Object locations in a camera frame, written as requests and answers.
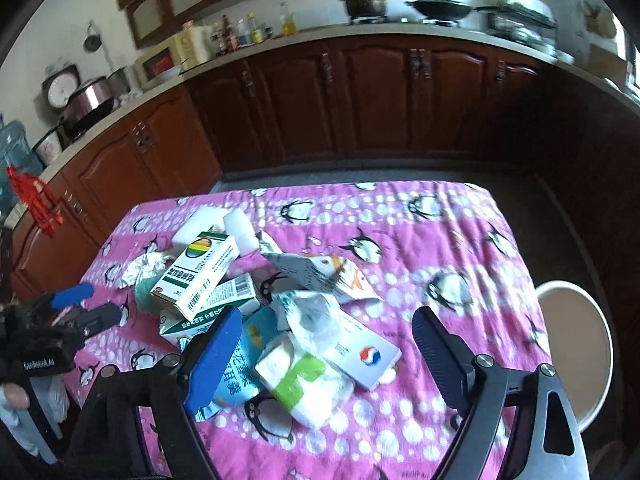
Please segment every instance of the white bucket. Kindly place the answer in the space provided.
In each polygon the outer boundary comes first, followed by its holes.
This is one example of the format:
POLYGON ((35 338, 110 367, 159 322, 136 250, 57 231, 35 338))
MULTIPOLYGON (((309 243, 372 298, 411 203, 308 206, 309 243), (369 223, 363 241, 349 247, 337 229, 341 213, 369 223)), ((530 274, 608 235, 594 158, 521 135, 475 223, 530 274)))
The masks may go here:
POLYGON ((596 418, 611 384, 613 344, 594 299, 569 282, 546 282, 536 289, 558 370, 580 432, 596 418))

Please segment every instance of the pepsi box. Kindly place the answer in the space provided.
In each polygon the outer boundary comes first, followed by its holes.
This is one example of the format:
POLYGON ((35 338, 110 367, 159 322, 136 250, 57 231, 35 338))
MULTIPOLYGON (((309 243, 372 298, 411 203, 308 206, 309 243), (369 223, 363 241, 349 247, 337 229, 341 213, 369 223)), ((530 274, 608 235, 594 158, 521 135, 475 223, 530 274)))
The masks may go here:
POLYGON ((345 311, 340 313, 342 336, 322 357, 364 389, 372 390, 378 386, 382 374, 396 364, 402 352, 345 311))

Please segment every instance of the floor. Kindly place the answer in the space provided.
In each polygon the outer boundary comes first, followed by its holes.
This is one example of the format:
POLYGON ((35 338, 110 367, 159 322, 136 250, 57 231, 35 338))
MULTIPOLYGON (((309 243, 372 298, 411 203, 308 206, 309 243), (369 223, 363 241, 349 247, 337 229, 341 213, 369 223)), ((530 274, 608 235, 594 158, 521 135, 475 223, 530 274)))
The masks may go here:
MULTIPOLYGON (((469 182, 484 187, 493 195, 509 222, 518 248, 536 286, 549 280, 567 280, 590 293, 610 320, 608 307, 597 280, 592 278, 584 251, 572 234, 561 210, 546 185, 533 174, 508 166, 476 163, 420 164, 407 161, 377 162, 368 169, 331 170, 314 166, 278 168, 270 174, 229 175, 214 191, 257 187, 300 186, 339 182, 380 182, 393 180, 447 180, 469 182)), ((599 416, 582 434, 588 452, 594 453, 616 439, 622 421, 622 375, 614 370, 612 385, 599 416)), ((608 471, 611 478, 615 471, 608 471)))

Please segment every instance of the paper wrapper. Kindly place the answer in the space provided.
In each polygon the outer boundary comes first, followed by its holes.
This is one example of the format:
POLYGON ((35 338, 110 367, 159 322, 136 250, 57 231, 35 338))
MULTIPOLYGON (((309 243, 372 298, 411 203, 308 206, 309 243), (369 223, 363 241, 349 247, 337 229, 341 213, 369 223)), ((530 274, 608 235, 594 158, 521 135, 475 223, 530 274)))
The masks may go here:
POLYGON ((340 304, 357 300, 381 301, 361 270, 341 256, 301 256, 262 250, 269 260, 307 290, 332 294, 340 304))

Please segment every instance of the barcode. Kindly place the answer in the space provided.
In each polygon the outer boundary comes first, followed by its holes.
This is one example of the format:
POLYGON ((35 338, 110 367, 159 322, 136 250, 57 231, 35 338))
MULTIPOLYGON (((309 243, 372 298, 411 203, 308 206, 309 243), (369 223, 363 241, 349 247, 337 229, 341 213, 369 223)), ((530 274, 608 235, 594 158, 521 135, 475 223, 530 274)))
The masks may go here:
POLYGON ((251 294, 251 285, 249 285, 249 276, 245 276, 244 280, 240 283, 236 282, 236 295, 237 296, 246 296, 247 294, 251 294))
POLYGON ((196 306, 196 303, 198 303, 198 300, 200 299, 200 293, 196 292, 193 296, 193 298, 191 298, 191 301, 189 302, 189 304, 187 305, 187 308, 189 310, 193 310, 196 306))

